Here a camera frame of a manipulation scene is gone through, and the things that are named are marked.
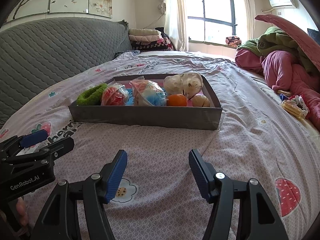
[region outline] metal bolt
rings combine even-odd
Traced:
[[[99,173],[94,173],[91,175],[91,179],[99,179],[100,178],[100,174]]]
[[[258,185],[258,181],[256,179],[250,179],[250,183],[255,186]]]
[[[58,185],[59,186],[63,186],[67,183],[67,181],[65,179],[59,180]]]
[[[217,177],[218,179],[224,179],[224,178],[225,178],[225,175],[224,175],[222,172],[218,172],[218,173],[216,173],[216,177]]]

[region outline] orange fruit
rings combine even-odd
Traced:
[[[187,106],[187,98],[182,94],[168,96],[167,106]]]

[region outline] white air conditioner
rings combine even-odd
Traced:
[[[296,8],[294,0],[269,0],[270,4],[275,9],[281,8]]]

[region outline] box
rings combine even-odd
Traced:
[[[145,74],[114,77],[106,84],[128,84],[131,80],[144,79],[163,83],[167,76],[175,74]],[[113,123],[121,125],[147,125],[168,128],[216,130],[219,126],[222,107],[211,85],[204,76],[202,93],[209,99],[210,107],[185,106],[78,106],[74,101],[69,110],[76,122]]]

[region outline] green sponge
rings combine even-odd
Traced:
[[[95,106],[102,97],[103,91],[108,87],[107,84],[103,83],[94,88],[84,91],[77,98],[78,106]]]

